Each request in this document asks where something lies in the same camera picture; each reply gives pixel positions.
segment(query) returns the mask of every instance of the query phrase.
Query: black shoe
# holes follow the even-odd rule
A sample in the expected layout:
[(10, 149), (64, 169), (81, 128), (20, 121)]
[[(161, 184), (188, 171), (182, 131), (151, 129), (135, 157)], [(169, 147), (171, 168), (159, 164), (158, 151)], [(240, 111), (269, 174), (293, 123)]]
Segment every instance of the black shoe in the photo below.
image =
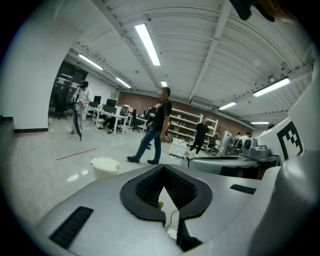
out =
[(157, 165), (157, 163), (154, 160), (148, 160), (147, 162), (150, 165)]
[(126, 159), (127, 159), (129, 162), (132, 162), (132, 163), (139, 163), (139, 160), (137, 160), (134, 155), (133, 155), (133, 156), (127, 156)]

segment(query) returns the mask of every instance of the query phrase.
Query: metal machine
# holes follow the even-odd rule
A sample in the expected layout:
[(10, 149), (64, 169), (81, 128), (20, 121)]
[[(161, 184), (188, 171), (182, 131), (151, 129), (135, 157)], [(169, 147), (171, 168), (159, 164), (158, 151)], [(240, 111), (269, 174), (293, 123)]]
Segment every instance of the metal machine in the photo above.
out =
[[(262, 180), (179, 165), (139, 168), (87, 185), (32, 236), (52, 255), (273, 255), (318, 205), (318, 155), (270, 168)], [(157, 209), (163, 187), (179, 210), (176, 241)]]

